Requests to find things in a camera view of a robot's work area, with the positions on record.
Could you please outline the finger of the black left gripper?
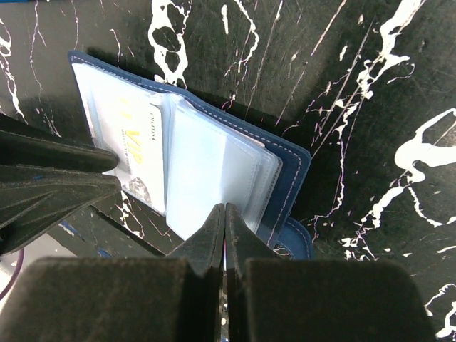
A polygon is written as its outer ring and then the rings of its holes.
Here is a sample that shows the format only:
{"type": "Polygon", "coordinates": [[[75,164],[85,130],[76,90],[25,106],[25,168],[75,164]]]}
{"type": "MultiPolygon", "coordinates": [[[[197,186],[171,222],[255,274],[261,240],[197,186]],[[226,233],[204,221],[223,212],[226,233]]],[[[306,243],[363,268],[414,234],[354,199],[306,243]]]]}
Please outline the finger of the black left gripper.
{"type": "Polygon", "coordinates": [[[1,166],[1,254],[17,252],[74,212],[120,191],[114,176],[1,166]]]}
{"type": "Polygon", "coordinates": [[[1,164],[102,173],[118,165],[110,151],[84,145],[1,115],[1,164]]]}

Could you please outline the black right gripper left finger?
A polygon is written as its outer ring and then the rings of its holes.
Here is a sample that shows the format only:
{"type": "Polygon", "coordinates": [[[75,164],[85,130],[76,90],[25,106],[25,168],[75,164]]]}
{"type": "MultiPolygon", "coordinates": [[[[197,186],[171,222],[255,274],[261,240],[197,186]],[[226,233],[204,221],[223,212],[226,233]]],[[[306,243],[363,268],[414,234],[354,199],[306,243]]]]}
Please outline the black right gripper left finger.
{"type": "Polygon", "coordinates": [[[1,311],[3,341],[219,341],[225,207],[161,258],[42,258],[1,311]]]}

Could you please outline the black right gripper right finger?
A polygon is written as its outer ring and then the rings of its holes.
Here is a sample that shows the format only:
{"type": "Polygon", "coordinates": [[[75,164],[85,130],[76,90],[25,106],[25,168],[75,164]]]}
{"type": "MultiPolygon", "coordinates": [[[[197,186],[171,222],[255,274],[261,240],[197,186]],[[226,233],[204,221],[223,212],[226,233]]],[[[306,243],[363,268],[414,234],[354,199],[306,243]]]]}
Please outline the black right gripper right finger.
{"type": "Polygon", "coordinates": [[[231,341],[434,341],[417,286],[378,261],[286,260],[225,209],[231,341]]]}

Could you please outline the navy blue card holder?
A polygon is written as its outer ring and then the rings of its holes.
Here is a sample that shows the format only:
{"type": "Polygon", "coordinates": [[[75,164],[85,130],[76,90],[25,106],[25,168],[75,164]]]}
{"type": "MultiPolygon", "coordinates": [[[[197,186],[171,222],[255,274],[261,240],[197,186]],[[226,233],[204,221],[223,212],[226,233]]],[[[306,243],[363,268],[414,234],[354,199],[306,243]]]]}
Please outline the navy blue card holder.
{"type": "Polygon", "coordinates": [[[121,186],[121,224],[133,218],[132,205],[138,203],[160,217],[168,232],[185,240],[202,226],[213,206],[232,203],[267,246],[281,245],[291,259],[313,256],[309,234],[290,216],[311,164],[307,150],[183,88],[137,76],[79,51],[71,51],[68,60],[96,147],[110,151],[102,143],[96,98],[148,93],[160,101],[165,213],[121,186]]]}

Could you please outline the white VIP credit card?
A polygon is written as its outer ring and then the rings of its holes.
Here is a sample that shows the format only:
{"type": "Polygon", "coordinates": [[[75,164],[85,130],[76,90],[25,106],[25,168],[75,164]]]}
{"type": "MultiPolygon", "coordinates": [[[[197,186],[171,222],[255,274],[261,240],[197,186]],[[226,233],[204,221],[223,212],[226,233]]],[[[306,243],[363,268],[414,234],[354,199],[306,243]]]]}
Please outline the white VIP credit card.
{"type": "Polygon", "coordinates": [[[102,143],[118,156],[113,174],[122,188],[165,213],[165,171],[160,101],[146,93],[99,97],[95,109],[102,143]]]}

